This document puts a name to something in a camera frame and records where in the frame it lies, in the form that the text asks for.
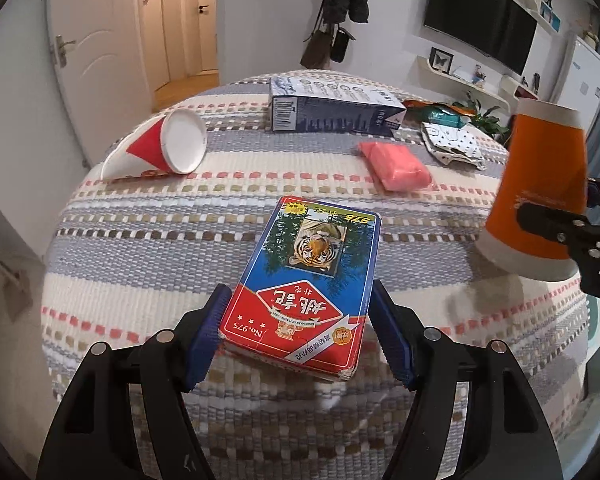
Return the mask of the pink tissue pack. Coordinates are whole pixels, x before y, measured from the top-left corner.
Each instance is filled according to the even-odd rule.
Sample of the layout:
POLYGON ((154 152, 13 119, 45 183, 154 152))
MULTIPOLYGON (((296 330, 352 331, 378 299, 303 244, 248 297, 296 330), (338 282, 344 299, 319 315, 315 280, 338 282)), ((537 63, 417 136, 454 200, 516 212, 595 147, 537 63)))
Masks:
POLYGON ((361 142, 358 149, 386 191, 412 192, 431 184, 429 170, 406 145, 361 142))

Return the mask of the striped woven tablecloth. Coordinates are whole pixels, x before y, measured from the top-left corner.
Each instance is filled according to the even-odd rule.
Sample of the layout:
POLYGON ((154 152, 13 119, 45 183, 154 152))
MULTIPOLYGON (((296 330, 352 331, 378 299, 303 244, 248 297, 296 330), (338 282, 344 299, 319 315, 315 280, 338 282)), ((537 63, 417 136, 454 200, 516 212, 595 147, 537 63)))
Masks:
POLYGON ((242 294, 224 346, 184 398, 220 479, 378 479, 414 396, 392 376, 362 303, 381 281, 422 324, 513 352, 558 446, 582 416, 588 302, 578 278, 510 274, 478 251, 507 152, 438 162, 419 128, 384 138, 275 132, 271 79, 180 103, 206 124, 190 174, 95 166, 46 258, 42 349, 62 398, 97 341, 134 346, 242 294))

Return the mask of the orange teal snack wrapper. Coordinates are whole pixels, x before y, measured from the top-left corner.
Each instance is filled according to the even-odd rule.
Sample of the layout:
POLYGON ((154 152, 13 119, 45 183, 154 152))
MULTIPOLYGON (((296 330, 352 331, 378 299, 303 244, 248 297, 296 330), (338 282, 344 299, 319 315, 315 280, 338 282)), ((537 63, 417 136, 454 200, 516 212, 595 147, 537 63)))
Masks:
POLYGON ((404 122, 430 122, 430 124, 462 128, 475 116, 470 110, 440 102, 407 99, 402 102, 406 112, 404 122))

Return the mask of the white open door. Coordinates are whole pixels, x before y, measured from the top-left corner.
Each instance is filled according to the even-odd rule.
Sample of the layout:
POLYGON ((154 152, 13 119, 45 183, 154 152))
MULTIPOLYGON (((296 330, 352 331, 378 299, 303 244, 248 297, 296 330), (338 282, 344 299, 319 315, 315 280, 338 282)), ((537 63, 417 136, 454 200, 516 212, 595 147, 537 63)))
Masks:
POLYGON ((55 72, 88 166, 151 114, 140 0, 47 0, 55 72))

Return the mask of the wall mounted black television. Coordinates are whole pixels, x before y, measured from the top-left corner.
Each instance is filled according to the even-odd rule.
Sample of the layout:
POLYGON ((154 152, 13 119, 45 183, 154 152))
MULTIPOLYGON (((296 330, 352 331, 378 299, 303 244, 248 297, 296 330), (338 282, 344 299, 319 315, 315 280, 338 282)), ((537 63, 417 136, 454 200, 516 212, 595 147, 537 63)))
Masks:
POLYGON ((428 0, 424 25, 469 44, 520 75, 536 21, 514 0, 428 0))

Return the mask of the white curved wall shelf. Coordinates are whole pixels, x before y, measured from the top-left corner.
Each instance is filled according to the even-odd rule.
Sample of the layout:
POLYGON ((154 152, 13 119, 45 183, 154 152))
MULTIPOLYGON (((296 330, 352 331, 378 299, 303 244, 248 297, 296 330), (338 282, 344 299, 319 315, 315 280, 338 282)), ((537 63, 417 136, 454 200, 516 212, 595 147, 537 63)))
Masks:
POLYGON ((422 88, 444 94, 457 101, 464 100, 470 96, 471 99, 479 101, 483 108, 497 106, 504 114, 510 113, 508 102, 498 94, 481 89, 474 84, 470 84, 449 74, 434 70, 430 66, 429 61, 423 56, 416 58, 416 65, 419 85, 422 88))

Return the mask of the red white paper cup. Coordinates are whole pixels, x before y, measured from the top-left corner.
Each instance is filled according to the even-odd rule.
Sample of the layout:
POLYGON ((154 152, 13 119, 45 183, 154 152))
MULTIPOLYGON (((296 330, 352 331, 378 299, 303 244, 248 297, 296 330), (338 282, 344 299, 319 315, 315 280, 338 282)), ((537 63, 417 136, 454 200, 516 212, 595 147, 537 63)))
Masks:
POLYGON ((204 159, 207 141, 206 125, 196 112, 172 110, 146 120, 122 139, 102 163, 100 178, 190 174, 204 159))

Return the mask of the potted green plant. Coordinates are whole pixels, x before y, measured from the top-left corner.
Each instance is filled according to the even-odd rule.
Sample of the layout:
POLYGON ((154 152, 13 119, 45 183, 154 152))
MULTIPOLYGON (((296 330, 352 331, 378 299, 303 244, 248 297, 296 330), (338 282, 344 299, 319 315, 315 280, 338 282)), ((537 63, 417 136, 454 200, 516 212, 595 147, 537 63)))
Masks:
POLYGON ((468 112, 471 125, 490 136, 493 141, 501 145, 506 144, 510 137, 510 129, 503 126, 500 118, 494 115, 500 108, 498 105, 484 108, 481 102, 474 98, 470 92, 466 92, 464 101, 454 101, 452 105, 468 112))

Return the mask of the brown hanging bag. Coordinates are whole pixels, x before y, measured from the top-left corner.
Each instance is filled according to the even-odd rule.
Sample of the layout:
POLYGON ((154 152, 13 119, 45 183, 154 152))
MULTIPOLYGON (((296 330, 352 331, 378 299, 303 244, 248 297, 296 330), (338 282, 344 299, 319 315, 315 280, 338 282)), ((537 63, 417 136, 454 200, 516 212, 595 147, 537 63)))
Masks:
POLYGON ((334 29, 317 29, 312 32, 300 58, 300 65, 308 70, 324 70, 330 60, 334 29))

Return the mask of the white triangle pattern wrapper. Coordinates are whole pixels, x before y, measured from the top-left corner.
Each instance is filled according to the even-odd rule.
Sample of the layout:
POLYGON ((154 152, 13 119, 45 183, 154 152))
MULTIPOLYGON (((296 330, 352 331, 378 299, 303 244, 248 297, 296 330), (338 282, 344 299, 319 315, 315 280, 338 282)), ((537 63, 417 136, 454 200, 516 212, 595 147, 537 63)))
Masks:
POLYGON ((486 170, 486 159, 483 157, 477 139, 480 130, 472 125, 462 128, 422 122, 420 134, 422 142, 429 154, 434 156, 443 166, 451 162, 462 162, 476 169, 486 170))

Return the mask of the large orange paper cup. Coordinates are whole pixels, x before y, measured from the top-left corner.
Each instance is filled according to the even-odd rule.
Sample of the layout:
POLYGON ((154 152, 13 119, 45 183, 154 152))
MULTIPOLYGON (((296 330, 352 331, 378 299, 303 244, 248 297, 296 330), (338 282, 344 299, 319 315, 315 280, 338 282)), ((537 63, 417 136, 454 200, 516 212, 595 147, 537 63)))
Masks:
POLYGON ((521 229, 517 212, 527 204, 573 214, 585 210, 585 132, 577 110, 522 99, 517 107, 509 156, 486 225, 476 246, 483 257, 511 274, 544 282, 577 272, 556 238, 521 229))

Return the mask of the white red wall cubby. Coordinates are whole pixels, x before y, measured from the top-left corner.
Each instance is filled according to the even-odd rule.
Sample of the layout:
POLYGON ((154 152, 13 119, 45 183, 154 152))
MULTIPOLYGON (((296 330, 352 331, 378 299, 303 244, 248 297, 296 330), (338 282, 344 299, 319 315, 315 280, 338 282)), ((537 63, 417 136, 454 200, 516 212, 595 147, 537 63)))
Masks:
POLYGON ((518 101, 519 99, 539 99, 528 87, 508 75, 503 75, 501 78, 500 93, 503 98, 513 101, 518 101))

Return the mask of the framed butterfly picture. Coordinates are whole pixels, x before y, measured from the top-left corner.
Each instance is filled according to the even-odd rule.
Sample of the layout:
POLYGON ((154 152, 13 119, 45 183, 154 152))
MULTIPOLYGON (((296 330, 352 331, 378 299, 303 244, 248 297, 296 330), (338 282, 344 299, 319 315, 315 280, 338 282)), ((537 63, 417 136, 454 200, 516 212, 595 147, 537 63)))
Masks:
POLYGON ((429 53, 429 66, 435 71, 449 75, 453 64, 454 55, 450 52, 443 51, 436 47, 432 47, 429 53))

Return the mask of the white refrigerator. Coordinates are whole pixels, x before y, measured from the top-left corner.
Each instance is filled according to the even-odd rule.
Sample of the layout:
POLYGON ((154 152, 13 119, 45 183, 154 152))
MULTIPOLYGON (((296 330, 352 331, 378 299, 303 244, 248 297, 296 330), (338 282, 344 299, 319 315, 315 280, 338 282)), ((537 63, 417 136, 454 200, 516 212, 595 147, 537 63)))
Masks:
POLYGON ((600 54, 579 36, 569 38, 550 100, 580 114, 589 133, 600 111, 600 54))

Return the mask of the playing card box tiger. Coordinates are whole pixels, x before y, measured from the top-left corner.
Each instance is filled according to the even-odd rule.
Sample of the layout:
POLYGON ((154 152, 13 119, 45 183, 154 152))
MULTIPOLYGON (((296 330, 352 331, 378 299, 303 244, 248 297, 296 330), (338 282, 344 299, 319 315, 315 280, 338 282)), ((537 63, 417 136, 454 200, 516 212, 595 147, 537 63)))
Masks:
POLYGON ((280 367, 346 382, 360 358, 381 218, 282 197, 220 323, 222 344, 280 367))

